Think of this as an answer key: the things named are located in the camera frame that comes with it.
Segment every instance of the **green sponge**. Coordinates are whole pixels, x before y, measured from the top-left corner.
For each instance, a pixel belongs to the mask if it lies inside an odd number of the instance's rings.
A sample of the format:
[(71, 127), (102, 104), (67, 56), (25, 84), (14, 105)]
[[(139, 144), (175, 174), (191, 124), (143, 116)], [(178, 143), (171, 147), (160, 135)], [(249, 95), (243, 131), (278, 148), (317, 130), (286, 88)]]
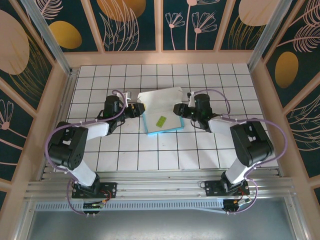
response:
[(161, 116), (158, 120), (158, 122), (156, 123), (156, 126), (159, 128), (162, 128), (162, 126), (165, 124), (167, 118), (165, 116)]

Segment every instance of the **white grid mat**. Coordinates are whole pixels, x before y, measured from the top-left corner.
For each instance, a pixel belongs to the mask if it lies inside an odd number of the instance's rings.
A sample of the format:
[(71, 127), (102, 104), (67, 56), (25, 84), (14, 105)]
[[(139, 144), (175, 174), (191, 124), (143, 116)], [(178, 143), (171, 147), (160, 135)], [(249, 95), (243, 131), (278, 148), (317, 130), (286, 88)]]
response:
[[(231, 118), (263, 118), (248, 67), (241, 64), (150, 64), (82, 66), (69, 109), (68, 122), (89, 121), (104, 108), (112, 90), (131, 91), (131, 102), (140, 92), (181, 87), (187, 93), (216, 89), (230, 101)], [(209, 91), (214, 113), (227, 105)], [(182, 130), (148, 136), (143, 119), (126, 119), (113, 134), (87, 142), (84, 161), (93, 171), (176, 170), (229, 168), (236, 159), (230, 137), (204, 132), (184, 119)], [(277, 167), (271, 162), (264, 167)]]

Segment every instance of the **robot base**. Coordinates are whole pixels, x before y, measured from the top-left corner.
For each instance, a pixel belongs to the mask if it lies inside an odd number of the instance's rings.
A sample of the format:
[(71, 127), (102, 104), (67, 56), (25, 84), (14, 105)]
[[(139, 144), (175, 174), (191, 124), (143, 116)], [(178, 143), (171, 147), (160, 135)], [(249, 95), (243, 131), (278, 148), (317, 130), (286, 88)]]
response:
[(243, 181), (242, 185), (229, 192), (226, 192), (221, 180), (205, 181), (204, 189), (207, 197), (241, 196), (242, 194), (250, 195), (247, 181)]
[(97, 194), (92, 194), (87, 191), (83, 191), (76, 186), (73, 186), (72, 190), (72, 199), (105, 199), (107, 194), (107, 198), (114, 199), (117, 194), (117, 183), (115, 182), (101, 182), (100, 183), (100, 191)]

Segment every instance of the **table surface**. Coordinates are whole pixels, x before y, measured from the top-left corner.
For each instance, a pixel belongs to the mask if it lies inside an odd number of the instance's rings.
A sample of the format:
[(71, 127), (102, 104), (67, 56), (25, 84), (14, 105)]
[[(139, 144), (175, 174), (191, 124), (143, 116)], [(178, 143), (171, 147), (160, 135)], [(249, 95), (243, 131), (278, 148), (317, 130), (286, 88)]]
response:
[[(182, 88), (184, 103), (190, 91), (218, 90), (230, 102), (230, 118), (263, 118), (245, 63), (148, 64), (81, 66), (67, 121), (96, 118), (114, 89), (131, 91), (131, 102), (136, 102), (140, 92), (172, 87)], [(208, 94), (213, 112), (225, 114), (224, 99), (212, 91)], [(182, 130), (147, 135), (142, 117), (126, 119), (113, 134), (89, 140), (83, 159), (98, 172), (229, 168), (236, 159), (232, 138), (204, 132), (183, 120)]]

